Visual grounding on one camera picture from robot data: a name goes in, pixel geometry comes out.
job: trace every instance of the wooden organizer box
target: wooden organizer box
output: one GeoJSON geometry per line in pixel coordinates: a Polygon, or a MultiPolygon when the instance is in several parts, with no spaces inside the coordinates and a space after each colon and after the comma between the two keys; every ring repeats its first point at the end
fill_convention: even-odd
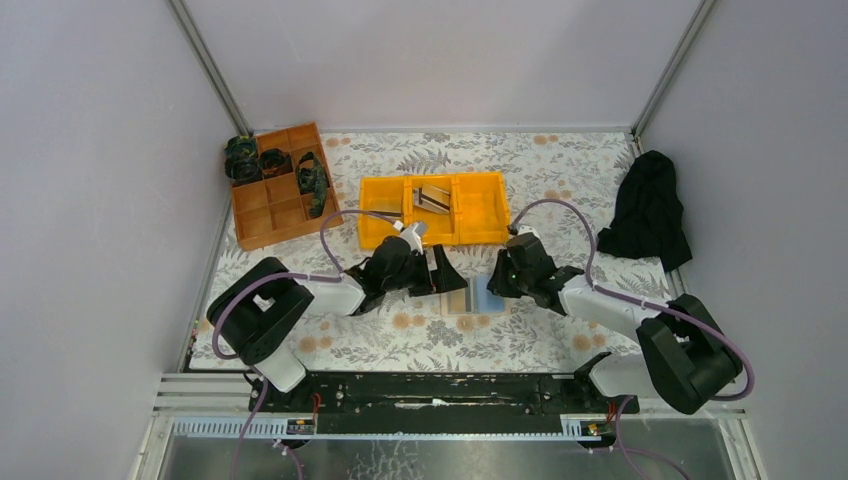
{"type": "MultiPolygon", "coordinates": [[[[288,168],[277,172],[263,171],[261,181],[232,187],[236,238],[244,250],[255,250],[317,232],[328,215],[339,211],[327,157],[314,123],[257,135],[256,141],[260,154],[271,148],[291,154],[294,171],[288,171],[288,168]],[[312,152],[324,166],[330,183],[324,212],[318,218],[309,217],[312,194],[300,194],[295,173],[300,159],[308,152],[312,152]]],[[[303,166],[311,166],[311,162],[304,162],[303,166]]],[[[338,216],[327,226],[335,227],[341,223],[342,218],[338,216]]]]}

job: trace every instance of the floral tablecloth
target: floral tablecloth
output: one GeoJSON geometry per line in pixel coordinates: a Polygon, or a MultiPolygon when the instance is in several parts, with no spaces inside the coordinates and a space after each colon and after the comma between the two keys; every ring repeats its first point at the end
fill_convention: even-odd
{"type": "MultiPolygon", "coordinates": [[[[595,232],[612,220],[618,185],[633,161],[623,133],[355,133],[327,134],[322,141],[342,209],[358,206],[359,180],[365,176],[500,171],[513,215],[533,200],[561,198],[574,203],[595,232]]],[[[573,214],[541,205],[525,218],[522,223],[539,231],[558,265],[584,265],[589,245],[573,214]]],[[[343,266],[365,257],[356,220],[348,216],[327,231],[343,266]]],[[[317,233],[244,252],[231,216],[223,241],[207,307],[266,256],[281,258],[295,272],[335,273],[317,233]]],[[[447,254],[468,276],[491,273],[497,250],[472,245],[449,247],[447,254]]],[[[601,254],[593,273],[639,295],[669,297],[657,258],[601,254]]],[[[238,360],[215,357],[211,338],[212,326],[197,319],[190,369],[245,368],[238,360]]],[[[438,296],[409,298],[403,292],[389,294],[379,309],[360,317],[303,317],[287,342],[312,370],[571,372],[598,352],[639,349],[591,318],[562,317],[528,299],[511,302],[506,315],[442,316],[438,296]]],[[[222,345],[230,351],[223,339],[222,345]]]]}

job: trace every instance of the black garment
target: black garment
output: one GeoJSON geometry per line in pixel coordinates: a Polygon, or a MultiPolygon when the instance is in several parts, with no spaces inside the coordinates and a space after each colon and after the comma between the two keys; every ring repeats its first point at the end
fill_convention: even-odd
{"type": "Polygon", "coordinates": [[[659,256],[669,272],[692,259],[682,220],[674,164],[651,150],[633,162],[618,187],[615,218],[598,234],[598,250],[626,258],[659,256]]]}

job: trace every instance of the wire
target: wire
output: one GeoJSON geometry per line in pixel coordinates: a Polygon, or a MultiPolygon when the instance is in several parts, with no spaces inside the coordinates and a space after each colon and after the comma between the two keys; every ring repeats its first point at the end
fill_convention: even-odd
{"type": "Polygon", "coordinates": [[[315,416],[318,415],[318,409],[321,408],[321,394],[315,392],[312,394],[312,432],[318,433],[318,424],[315,423],[315,416]]]}
{"type": "Polygon", "coordinates": [[[609,425],[610,422],[612,422],[613,417],[615,417],[615,411],[616,411],[615,402],[612,401],[607,406],[607,421],[606,421],[607,425],[609,425]]]}
{"type": "Polygon", "coordinates": [[[638,473],[639,476],[642,477],[644,480],[648,480],[648,476],[645,475],[645,472],[643,472],[639,467],[637,467],[636,464],[633,463],[633,459],[630,458],[630,455],[627,454],[627,449],[624,448],[624,440],[621,436],[621,414],[624,413],[624,408],[627,407],[627,404],[630,403],[630,400],[633,400],[632,395],[625,398],[624,401],[621,402],[621,408],[618,409],[618,413],[615,415],[615,443],[621,448],[621,454],[624,455],[624,459],[627,460],[627,463],[630,464],[633,470],[635,470],[636,473],[638,473]]]}
{"type": "Polygon", "coordinates": [[[294,449],[286,445],[285,443],[280,443],[280,447],[282,447],[284,455],[291,455],[292,461],[294,461],[294,466],[297,468],[297,480],[303,480],[303,464],[300,461],[300,457],[294,453],[294,449]]]}
{"type": "MultiPolygon", "coordinates": [[[[524,207],[523,210],[521,210],[521,212],[518,214],[518,216],[512,222],[511,227],[517,228],[518,222],[524,217],[524,215],[527,214],[527,211],[530,210],[531,208],[535,207],[536,205],[539,205],[539,204],[542,204],[542,203],[556,203],[556,204],[559,204],[559,205],[562,205],[562,206],[568,208],[569,210],[574,212],[575,215],[577,215],[577,218],[580,219],[580,222],[583,224],[583,228],[586,231],[586,236],[589,239],[589,259],[586,260],[585,276],[586,276],[586,282],[589,284],[590,287],[592,287],[593,290],[598,291],[598,292],[600,292],[604,295],[607,295],[609,297],[616,298],[616,299],[619,299],[619,300],[623,300],[625,302],[632,303],[633,305],[638,305],[642,308],[647,307],[647,308],[650,308],[652,310],[656,310],[658,312],[662,312],[662,313],[665,313],[665,314],[668,314],[668,315],[672,315],[672,316],[678,318],[679,320],[683,320],[685,322],[688,322],[688,323],[700,328],[701,330],[709,333],[713,337],[715,337],[719,342],[721,342],[725,347],[727,347],[737,357],[739,357],[739,360],[742,362],[742,365],[745,369],[745,375],[747,376],[747,382],[745,384],[745,388],[742,389],[741,392],[734,393],[734,394],[731,394],[731,395],[716,395],[712,398],[713,400],[719,400],[719,401],[741,400],[741,399],[743,399],[743,398],[745,398],[745,397],[747,397],[748,395],[751,394],[751,391],[754,389],[755,377],[754,377],[754,369],[751,367],[750,360],[748,360],[748,357],[745,356],[744,353],[742,353],[742,350],[739,347],[737,347],[736,344],[731,342],[730,339],[725,337],[719,331],[717,331],[716,329],[710,327],[709,325],[705,324],[704,322],[698,320],[697,318],[695,318],[691,315],[685,314],[683,312],[678,312],[677,310],[673,310],[671,308],[668,308],[665,305],[659,305],[659,304],[656,304],[656,303],[653,303],[653,302],[648,302],[648,301],[645,301],[643,299],[636,298],[636,297],[627,295],[625,293],[616,292],[614,290],[609,290],[609,289],[607,289],[607,288],[605,288],[601,285],[595,284],[595,281],[592,278],[592,262],[595,259],[595,253],[597,251],[597,247],[595,246],[595,236],[592,233],[592,227],[589,225],[589,221],[586,220],[586,217],[584,217],[583,214],[580,213],[579,210],[577,210],[577,207],[575,207],[574,205],[572,205],[572,204],[570,204],[566,201],[563,201],[563,200],[560,200],[560,199],[557,199],[557,198],[544,198],[544,199],[541,199],[541,200],[536,200],[535,202],[530,203],[529,205],[524,207]]],[[[683,470],[683,468],[681,468],[679,465],[677,465],[676,463],[674,463],[673,461],[671,461],[667,457],[660,455],[659,453],[651,452],[649,450],[642,450],[642,449],[638,449],[638,448],[629,448],[629,447],[624,446],[624,444],[621,441],[620,420],[621,420],[622,413],[624,413],[624,407],[632,399],[633,399],[633,397],[630,396],[630,397],[627,397],[624,402],[622,402],[621,407],[618,408],[618,412],[616,413],[616,417],[615,417],[616,444],[619,446],[619,449],[621,450],[622,454],[624,455],[624,458],[627,460],[627,463],[629,463],[630,466],[633,467],[633,470],[635,470],[636,473],[638,473],[640,477],[642,477],[643,479],[647,479],[648,477],[645,475],[645,473],[642,472],[642,470],[640,470],[639,467],[637,467],[635,463],[633,463],[633,460],[630,458],[630,456],[628,454],[634,453],[636,455],[651,457],[651,458],[654,458],[656,460],[659,460],[661,462],[664,462],[664,463],[670,465],[675,470],[677,470],[677,472],[679,472],[680,475],[683,476],[683,478],[685,478],[686,480],[690,480],[691,477],[689,476],[689,474],[686,473],[686,471],[683,470]]]]}
{"type": "Polygon", "coordinates": [[[368,210],[359,210],[359,209],[355,209],[355,208],[351,208],[351,209],[348,209],[348,210],[339,210],[338,212],[333,212],[333,213],[327,215],[327,218],[325,218],[324,222],[321,223],[321,230],[319,230],[320,236],[321,236],[321,245],[324,247],[324,251],[327,252],[327,256],[330,257],[330,261],[333,262],[333,265],[336,267],[336,270],[339,271],[339,275],[341,275],[342,272],[344,272],[344,268],[342,268],[342,265],[341,265],[341,263],[339,263],[339,260],[336,258],[336,256],[333,255],[333,252],[330,251],[330,246],[327,245],[327,240],[324,239],[324,230],[327,229],[327,224],[330,222],[330,220],[338,217],[339,215],[346,215],[346,214],[349,214],[349,213],[358,213],[360,215],[370,215],[372,217],[379,218],[380,220],[385,220],[385,221],[391,223],[392,225],[394,225],[394,223],[395,223],[395,220],[392,220],[391,218],[389,218],[385,215],[380,215],[379,213],[376,213],[376,212],[369,212],[368,210]]]}
{"type": "MultiPolygon", "coordinates": [[[[304,273],[294,273],[294,272],[282,272],[282,273],[273,273],[271,275],[266,275],[255,282],[248,285],[244,290],[239,292],[233,299],[227,304],[227,307],[224,308],[224,311],[221,312],[221,315],[218,317],[218,321],[215,322],[215,331],[212,333],[212,350],[215,352],[215,355],[218,358],[222,358],[224,360],[230,360],[233,358],[237,358],[236,354],[226,354],[221,351],[218,346],[218,337],[221,334],[221,329],[224,326],[224,323],[230,316],[230,313],[239,304],[242,300],[244,300],[248,295],[251,295],[256,289],[265,285],[266,283],[270,283],[276,280],[282,280],[286,278],[292,279],[301,279],[301,280],[312,280],[316,282],[328,282],[328,283],[338,283],[342,281],[341,277],[327,277],[323,275],[307,275],[304,273]]],[[[238,466],[238,458],[239,452],[241,451],[241,443],[244,440],[244,435],[247,432],[247,428],[250,426],[250,422],[253,421],[253,417],[256,416],[256,413],[259,411],[259,408],[262,407],[262,402],[265,401],[265,395],[268,393],[268,379],[262,375],[262,372],[253,369],[260,378],[262,378],[262,393],[259,394],[259,397],[256,399],[256,404],[253,406],[253,410],[251,410],[250,415],[247,417],[247,420],[244,422],[244,426],[242,426],[241,432],[239,432],[238,440],[236,441],[235,449],[233,449],[233,459],[230,464],[230,478],[236,478],[236,468],[238,466]]]]}
{"type": "MultiPolygon", "coordinates": [[[[233,297],[232,300],[230,300],[230,303],[227,304],[227,306],[221,312],[221,315],[218,317],[218,320],[215,322],[215,330],[212,332],[212,351],[215,352],[215,355],[218,358],[220,358],[222,360],[232,360],[234,358],[238,358],[238,354],[235,354],[235,353],[227,354],[227,353],[224,353],[223,351],[221,351],[221,347],[219,345],[219,338],[221,336],[221,330],[224,328],[224,323],[226,323],[227,319],[230,317],[230,314],[233,312],[233,310],[236,308],[236,306],[242,300],[247,298],[248,295],[253,294],[253,292],[255,292],[259,287],[261,287],[261,286],[263,286],[267,283],[274,282],[276,280],[283,280],[283,279],[287,279],[287,278],[295,279],[295,280],[315,281],[315,282],[341,283],[341,281],[342,281],[341,274],[342,274],[342,272],[344,272],[344,269],[342,269],[341,265],[339,264],[339,261],[336,259],[335,256],[333,256],[332,252],[330,252],[330,247],[327,245],[327,241],[324,239],[324,230],[326,229],[327,222],[329,222],[330,219],[337,217],[339,215],[347,214],[347,213],[360,213],[360,214],[364,214],[364,215],[371,215],[373,217],[383,219],[383,220],[385,220],[385,221],[387,221],[391,224],[395,223],[393,220],[389,219],[386,216],[380,215],[379,213],[368,212],[368,211],[365,211],[365,210],[341,210],[339,212],[334,212],[334,213],[331,213],[330,215],[327,215],[327,218],[324,219],[324,222],[321,224],[321,244],[324,246],[324,251],[327,252],[327,255],[330,257],[330,261],[333,262],[333,265],[335,265],[336,269],[339,271],[338,276],[329,277],[329,276],[326,276],[326,275],[310,275],[310,274],[306,274],[306,273],[281,272],[281,273],[273,273],[271,275],[266,275],[266,276],[264,276],[264,277],[262,277],[262,278],[260,278],[256,281],[254,281],[253,283],[251,283],[247,287],[245,287],[242,291],[240,291],[238,294],[236,294],[236,296],[233,297]]],[[[235,449],[233,450],[233,459],[232,459],[232,463],[230,465],[230,477],[231,478],[235,478],[236,468],[238,466],[239,452],[241,451],[241,443],[242,443],[242,440],[244,440],[244,435],[247,432],[248,427],[250,426],[250,422],[253,421],[253,417],[256,416],[256,413],[259,412],[259,409],[262,407],[262,402],[265,401],[265,395],[267,395],[267,393],[268,393],[268,379],[265,378],[262,375],[262,372],[259,372],[256,369],[253,369],[253,371],[256,372],[260,376],[260,378],[262,378],[262,393],[260,393],[259,397],[256,399],[256,404],[254,405],[253,410],[251,410],[250,415],[247,417],[247,420],[244,422],[244,426],[242,426],[241,432],[239,432],[239,438],[236,441],[236,446],[235,446],[235,449]]],[[[319,399],[318,406],[320,406],[320,398],[321,397],[319,395],[318,396],[318,399],[319,399]]],[[[316,413],[318,413],[317,409],[312,414],[313,428],[315,427],[315,414],[316,413]]],[[[291,452],[292,456],[296,459],[295,464],[297,465],[298,477],[303,478],[303,468],[300,465],[300,459],[298,459],[297,456],[294,454],[294,450],[289,449],[288,451],[291,452]]]]}
{"type": "Polygon", "coordinates": [[[713,400],[718,400],[718,401],[741,400],[741,399],[743,399],[743,398],[745,398],[745,397],[747,397],[748,395],[751,394],[751,391],[754,389],[754,383],[755,383],[754,369],[753,369],[753,367],[751,367],[751,361],[748,360],[748,357],[742,352],[742,350],[738,346],[736,346],[736,344],[731,342],[730,339],[725,337],[722,333],[720,333],[716,329],[710,327],[709,325],[705,324],[704,322],[702,322],[702,321],[698,320],[697,318],[695,318],[691,315],[688,315],[686,313],[679,312],[677,310],[673,310],[671,308],[668,308],[665,305],[659,305],[659,304],[656,304],[656,303],[653,303],[653,302],[647,302],[647,301],[644,301],[641,298],[636,298],[636,297],[627,295],[625,293],[616,292],[614,290],[609,290],[609,289],[607,289],[607,288],[605,288],[601,285],[595,284],[595,281],[592,279],[592,262],[595,259],[595,253],[597,251],[597,249],[595,247],[595,237],[594,237],[594,234],[592,233],[592,227],[589,226],[589,222],[586,220],[586,217],[584,217],[583,214],[580,213],[580,211],[577,210],[576,207],[574,207],[574,205],[572,205],[572,204],[570,204],[566,201],[560,200],[558,198],[543,198],[541,200],[536,200],[535,202],[531,203],[530,205],[527,205],[526,207],[524,207],[524,210],[522,210],[521,213],[519,213],[518,216],[515,218],[515,221],[512,222],[512,226],[516,227],[518,225],[518,222],[524,217],[524,215],[527,213],[528,210],[530,210],[531,208],[535,207],[536,205],[539,205],[539,204],[542,204],[542,203],[557,203],[559,205],[567,207],[569,210],[574,212],[575,215],[577,215],[577,218],[580,219],[580,222],[583,223],[583,228],[585,228],[586,235],[589,237],[589,248],[590,248],[589,259],[586,261],[585,277],[586,277],[586,282],[588,282],[589,285],[595,291],[598,291],[598,292],[600,292],[604,295],[607,295],[608,297],[617,298],[619,300],[623,300],[625,302],[631,303],[633,305],[638,305],[640,307],[642,307],[643,303],[644,303],[645,307],[648,307],[652,310],[656,310],[658,312],[662,312],[662,313],[665,313],[665,314],[668,314],[668,315],[672,315],[672,316],[674,316],[674,317],[676,317],[680,320],[688,322],[688,323],[700,328],[701,330],[709,333],[713,337],[715,337],[719,342],[721,342],[725,347],[727,347],[728,350],[730,350],[737,357],[739,357],[739,360],[742,362],[742,365],[745,369],[745,375],[748,378],[748,381],[745,384],[745,388],[741,392],[734,393],[734,394],[731,394],[731,395],[716,395],[712,398],[713,400]]]}
{"type": "Polygon", "coordinates": [[[218,337],[221,335],[221,329],[224,328],[224,322],[229,318],[230,313],[233,312],[233,309],[236,308],[236,305],[239,304],[242,300],[244,300],[248,295],[252,294],[256,289],[265,285],[266,283],[270,283],[276,280],[282,280],[285,278],[292,278],[297,280],[311,280],[315,282],[327,282],[327,283],[341,283],[342,277],[328,277],[325,275],[307,275],[305,273],[294,273],[294,272],[281,272],[281,273],[272,273],[271,275],[266,275],[259,280],[251,283],[244,290],[240,291],[230,303],[227,304],[227,307],[224,308],[224,311],[221,312],[221,315],[218,317],[218,321],[215,322],[215,330],[212,332],[212,351],[215,352],[215,355],[223,360],[232,360],[237,358],[238,355],[227,354],[221,351],[221,347],[218,345],[218,337]]]}
{"type": "Polygon", "coordinates": [[[259,412],[259,407],[262,406],[262,402],[265,401],[265,395],[268,394],[268,379],[265,377],[262,378],[262,393],[259,394],[259,397],[256,399],[256,404],[253,406],[253,410],[250,411],[250,415],[247,416],[247,420],[245,420],[244,425],[242,425],[241,430],[239,431],[239,438],[236,440],[236,446],[233,449],[233,459],[230,461],[230,478],[236,478],[236,470],[238,469],[238,456],[241,452],[241,443],[244,440],[245,434],[247,434],[247,429],[250,426],[250,422],[253,421],[253,417],[256,416],[256,413],[259,412]]]}

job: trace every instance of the white wall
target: white wall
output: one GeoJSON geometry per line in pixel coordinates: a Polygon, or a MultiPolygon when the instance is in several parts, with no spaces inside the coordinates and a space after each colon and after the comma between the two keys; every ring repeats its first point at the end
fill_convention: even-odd
{"type": "Polygon", "coordinates": [[[748,353],[769,478],[848,478],[848,4],[721,2],[644,146],[677,164],[693,292],[748,353]]]}
{"type": "Polygon", "coordinates": [[[164,1],[3,2],[0,45],[0,478],[124,478],[233,128],[164,1]]]}
{"type": "Polygon", "coordinates": [[[698,0],[189,0],[253,128],[621,127],[698,0]]]}

